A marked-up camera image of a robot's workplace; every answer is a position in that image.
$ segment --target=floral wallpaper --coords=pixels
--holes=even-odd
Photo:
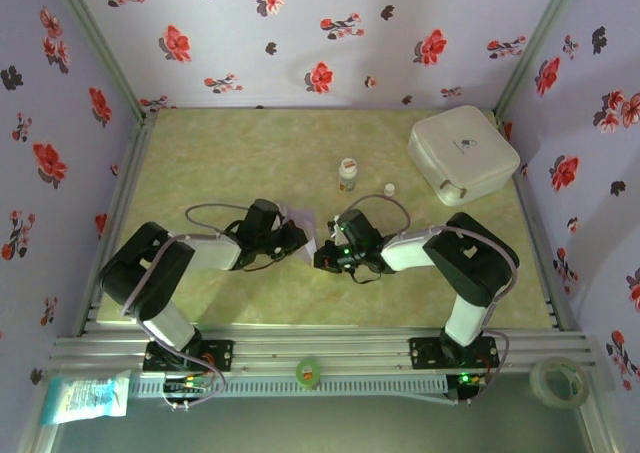
[[[0,404],[21,405],[0,408],[9,452],[72,333],[134,117],[59,0],[0,12]]]
[[[626,451],[640,443],[638,11],[572,0],[504,115],[558,291],[606,359]]]
[[[550,0],[84,1],[146,109],[493,108]]]

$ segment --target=metal bracket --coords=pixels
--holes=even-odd
[[[491,368],[496,368],[500,363],[496,340],[490,336],[482,336],[469,346],[466,361],[453,362],[445,357],[437,337],[410,338],[409,354],[414,370],[486,368],[487,363]]]
[[[194,356],[211,362],[222,372],[229,372],[233,361],[233,341],[202,340],[198,348],[198,354]],[[147,344],[142,371],[175,372],[180,371],[181,365],[184,370],[188,371],[207,371],[204,366],[174,357],[155,341]]]

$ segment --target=gray wire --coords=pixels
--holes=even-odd
[[[360,198],[358,198],[356,201],[354,201],[353,203],[351,203],[345,210],[344,212],[342,212],[342,215],[344,215],[346,212],[352,210],[357,204],[359,204],[360,202],[368,199],[368,198],[382,198],[383,200],[387,200],[390,201],[391,203],[393,203],[394,205],[396,205],[398,208],[400,208],[402,210],[402,212],[404,213],[404,216],[407,218],[407,224],[404,226],[404,228],[401,228],[398,230],[398,234],[402,234],[405,231],[407,231],[409,229],[409,227],[411,226],[411,216],[409,215],[409,212],[407,211],[407,209],[402,206],[402,204],[398,201],[398,200],[394,200],[393,198],[389,197],[389,196],[384,196],[384,195],[380,195],[377,193],[371,194],[371,195],[364,195],[361,196]]]
[[[478,392],[478,394],[475,397],[473,397],[473,401],[476,401],[478,397],[484,395],[487,392],[487,390],[491,388],[491,386],[495,383],[495,378],[498,376],[498,373],[500,373],[500,370],[502,370],[502,367],[504,366],[504,362],[507,359],[507,355],[509,354],[509,337],[505,333],[499,330],[492,330],[489,328],[487,328],[484,331],[492,335],[498,335],[502,337],[502,339],[504,340],[504,353],[502,353],[502,358],[500,358],[500,363],[498,363],[498,367],[495,369],[495,371],[491,375],[491,379],[489,380],[487,385],[480,392]]]
[[[228,203],[198,203],[197,205],[192,205],[186,210],[184,210],[184,216],[187,218],[188,221],[190,221],[194,225],[202,226],[204,228],[209,228],[211,230],[217,231],[218,233],[222,233],[222,230],[220,230],[219,228],[213,225],[209,225],[207,223],[200,223],[199,221],[196,221],[193,218],[191,218],[191,216],[189,215],[189,213],[191,213],[193,210],[197,210],[199,208],[213,208],[213,207],[234,208],[236,210],[249,211],[249,208],[247,208],[246,206],[230,205]]]
[[[504,366],[504,362],[507,359],[507,355],[509,354],[509,337],[501,331],[487,329],[486,326],[489,324],[491,315],[493,315],[493,312],[496,309],[498,302],[502,300],[505,296],[507,296],[509,292],[513,290],[513,287],[516,286],[516,282],[518,281],[518,268],[516,267],[516,264],[513,261],[513,258],[509,256],[509,253],[507,253],[504,248],[502,248],[495,241],[492,241],[489,238],[479,235],[478,233],[475,233],[473,231],[465,230],[464,228],[457,228],[455,226],[442,225],[442,226],[433,226],[429,228],[429,232],[431,233],[438,233],[440,231],[451,231],[453,233],[458,233],[464,236],[468,236],[470,238],[475,238],[478,241],[481,241],[485,245],[490,246],[491,248],[496,250],[498,253],[500,253],[500,255],[505,259],[505,261],[509,265],[509,268],[511,269],[511,281],[509,281],[509,284],[504,290],[502,290],[501,293],[494,296],[493,301],[491,302],[491,304],[489,305],[489,308],[487,309],[487,314],[485,315],[484,321],[482,322],[482,326],[481,326],[481,330],[484,330],[487,333],[501,336],[504,339],[505,341],[504,353],[502,355],[502,358],[500,359],[500,363],[498,364],[498,367],[496,368],[493,375],[491,375],[491,379],[487,383],[487,386],[485,386],[484,389],[475,396],[474,398],[474,401],[475,401],[476,398],[478,398],[481,394],[484,394],[484,392],[487,391],[489,387],[495,382],[495,378],[498,375],[498,373],[500,373],[500,370],[502,370],[502,367]]]
[[[142,328],[142,330],[147,335],[149,335],[150,338],[153,338],[153,340],[158,345],[160,345],[162,348],[167,350],[169,353],[172,353],[172,354],[174,354],[176,356],[179,356],[180,358],[184,358],[185,360],[191,361],[193,363],[197,363],[200,366],[204,366],[205,368],[210,369],[213,375],[218,375],[220,377],[220,379],[222,380],[222,384],[219,385],[218,388],[213,389],[213,386],[211,387],[211,393],[209,393],[208,395],[203,396],[202,398],[198,398],[197,400],[190,401],[186,405],[184,405],[184,404],[183,405],[176,404],[174,406],[174,404],[169,403],[169,401],[165,397],[165,401],[167,401],[167,403],[169,403],[172,407],[183,409],[183,410],[187,410],[192,406],[199,405],[200,403],[204,403],[205,401],[208,401],[211,398],[222,394],[226,390],[226,388],[227,388],[227,379],[224,377],[224,375],[222,374],[220,369],[218,369],[217,366],[212,365],[211,363],[209,363],[207,361],[201,360],[200,358],[196,358],[195,356],[191,356],[191,355],[187,355],[186,353],[182,353],[177,348],[174,348],[173,346],[165,343],[164,341],[162,341],[159,338],[157,338],[156,335],[154,335],[154,333],[149,328],[147,328],[141,321],[138,321],[138,325],[140,325],[140,328]]]
[[[193,233],[190,235],[176,235],[169,238],[167,241],[165,241],[160,247],[160,249],[158,250],[158,253],[156,253],[156,256],[153,257],[153,261],[151,261],[149,268],[147,268],[147,271],[144,273],[144,275],[142,275],[142,278],[140,278],[140,281],[138,282],[136,287],[133,289],[133,291],[129,295],[129,298],[127,298],[127,300],[124,302],[124,305],[122,305],[120,314],[122,316],[127,316],[127,314],[129,313],[129,308],[131,308],[131,305],[136,301],[136,299],[140,295],[140,292],[144,288],[144,285],[146,285],[147,281],[149,281],[149,277],[151,276],[151,273],[153,273],[153,270],[155,270],[156,267],[158,266],[158,263],[160,262],[162,255],[164,255],[164,253],[172,244],[174,244],[176,241],[188,240],[190,238],[193,238],[196,240],[217,240],[219,237],[220,237],[219,235],[202,235],[199,233]]]

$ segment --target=green tape roll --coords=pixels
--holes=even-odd
[[[296,380],[302,388],[312,390],[320,381],[320,365],[311,358],[302,360],[296,367]]]

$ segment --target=tabletop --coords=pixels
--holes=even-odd
[[[184,210],[203,202],[249,206],[256,198],[315,213],[318,246],[327,221],[370,193],[395,184],[394,198],[411,215],[409,231],[442,224],[465,211],[511,246],[521,262],[515,289],[500,303],[491,325],[548,328],[549,316],[513,182],[460,207],[442,204],[411,162],[412,126],[433,110],[161,110],[151,132],[120,239],[146,221],[173,233],[207,232],[187,222]],[[494,121],[490,112],[487,117]],[[338,188],[345,157],[358,164],[355,189]],[[397,207],[378,199],[359,208],[386,235],[403,226]],[[220,208],[194,212],[199,221],[226,227],[243,213]],[[256,262],[255,266],[264,264]],[[427,326],[446,322],[456,294],[436,268],[413,268],[358,285],[346,274],[311,268],[287,258],[257,272],[188,271],[174,295],[201,325],[282,324]],[[118,320],[105,298],[98,318]]]

